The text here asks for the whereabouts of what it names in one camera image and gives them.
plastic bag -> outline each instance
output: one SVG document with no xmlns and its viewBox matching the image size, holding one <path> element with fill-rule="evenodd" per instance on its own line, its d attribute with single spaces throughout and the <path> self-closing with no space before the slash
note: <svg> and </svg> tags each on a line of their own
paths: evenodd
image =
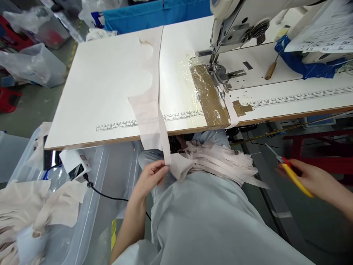
<svg viewBox="0 0 353 265">
<path fill-rule="evenodd" d="M 117 31 L 106 31 L 104 29 L 90 28 L 86 36 L 86 41 L 105 39 L 118 35 Z"/>
<path fill-rule="evenodd" d="M 123 0 L 82 0 L 82 11 L 78 14 L 78 17 L 83 20 L 88 27 L 94 28 L 96 23 L 91 15 L 92 12 L 119 8 L 122 2 Z M 101 19 L 101 23 L 104 25 L 104 17 L 101 17 Z"/>
<path fill-rule="evenodd" d="M 32 7 L 29 11 L 23 11 L 21 14 L 5 11 L 3 15 L 17 33 L 22 28 L 37 34 L 38 29 L 48 22 L 54 14 L 49 8 L 40 6 Z"/>
<path fill-rule="evenodd" d="M 43 43 L 20 53 L 0 51 L 0 65 L 14 77 L 51 88 L 65 82 L 66 66 Z"/>
<path fill-rule="evenodd" d="M 120 0 L 82 0 L 82 11 L 100 12 L 120 6 Z"/>
</svg>

paper sheet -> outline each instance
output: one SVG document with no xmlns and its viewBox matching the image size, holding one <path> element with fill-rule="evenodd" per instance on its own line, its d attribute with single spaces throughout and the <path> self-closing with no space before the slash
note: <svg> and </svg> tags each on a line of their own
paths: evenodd
<svg viewBox="0 0 353 265">
<path fill-rule="evenodd" d="M 353 1 L 328 0 L 285 52 L 353 52 Z"/>
</svg>

ruler scale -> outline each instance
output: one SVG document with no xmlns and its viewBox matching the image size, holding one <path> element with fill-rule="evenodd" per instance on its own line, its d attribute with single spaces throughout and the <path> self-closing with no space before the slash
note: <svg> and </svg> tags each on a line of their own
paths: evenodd
<svg viewBox="0 0 353 265">
<path fill-rule="evenodd" d="M 163 119 L 165 122 L 167 122 L 167 121 L 175 121 L 175 120 L 192 119 L 192 118 L 202 117 L 202 116 L 203 116 L 202 110 L 193 110 L 193 111 L 163 115 Z M 138 126 L 136 120 L 119 121 L 115 123 L 98 125 L 96 127 L 96 132 L 117 130 L 117 129 L 123 129 L 123 128 L 136 127 L 136 126 Z"/>
<path fill-rule="evenodd" d="M 292 101 L 297 101 L 297 100 L 307 100 L 307 99 L 311 99 L 311 98 L 317 98 L 317 97 L 322 97 L 322 96 L 331 96 L 331 95 L 335 95 L 335 94 L 351 93 L 351 92 L 353 92 L 353 86 L 344 87 L 344 88 L 334 88 L 334 89 L 328 89 L 328 90 L 321 90 L 321 91 L 315 91 L 315 92 L 308 92 L 308 93 L 283 96 L 283 97 L 278 97 L 278 98 L 249 101 L 249 102 L 243 103 L 242 105 L 251 105 L 254 109 L 256 109 L 256 108 L 271 106 L 271 105 L 275 105 L 275 104 L 282 104 L 285 102 L 292 102 Z"/>
</svg>

hand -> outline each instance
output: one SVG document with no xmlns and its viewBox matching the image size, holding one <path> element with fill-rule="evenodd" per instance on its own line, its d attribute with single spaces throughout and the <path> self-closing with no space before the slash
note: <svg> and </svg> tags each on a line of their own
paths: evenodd
<svg viewBox="0 0 353 265">
<path fill-rule="evenodd" d="M 304 187 L 317 197 L 335 205 L 337 198 L 340 197 L 342 188 L 345 188 L 334 177 L 321 168 L 299 160 L 290 159 L 289 162 L 294 168 L 302 172 L 298 180 Z M 282 176 L 287 176 L 286 171 L 280 164 L 277 166 L 276 171 Z"/>
<path fill-rule="evenodd" d="M 145 199 L 156 185 L 163 182 L 168 170 L 169 167 L 165 165 L 164 160 L 158 160 L 145 166 L 131 197 Z"/>
</svg>

power cord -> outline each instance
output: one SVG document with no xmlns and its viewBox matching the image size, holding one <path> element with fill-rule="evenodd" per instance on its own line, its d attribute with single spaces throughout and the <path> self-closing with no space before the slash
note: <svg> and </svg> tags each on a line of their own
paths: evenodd
<svg viewBox="0 0 353 265">
<path fill-rule="evenodd" d="M 127 200 L 127 199 L 122 199 L 122 198 L 113 198 L 113 197 L 110 197 L 110 196 L 108 196 L 108 195 L 105 195 L 105 194 L 99 192 L 99 191 L 96 190 L 96 188 L 94 187 L 94 183 L 93 183 L 92 181 L 89 181 L 87 173 L 85 173 L 85 174 L 83 175 L 83 178 L 84 178 L 84 180 L 87 181 L 87 187 L 92 188 L 92 189 L 93 189 L 95 192 L 97 192 L 99 195 L 101 195 L 101 196 L 103 196 L 103 197 L 106 197 L 106 198 L 108 198 L 108 199 L 116 200 L 116 201 L 126 201 L 126 202 L 129 201 L 129 200 Z M 150 221 L 152 221 L 152 220 L 151 220 L 151 217 L 148 215 L 147 212 L 146 212 L 146 215 L 147 215 L 148 219 L 150 219 Z"/>
</svg>

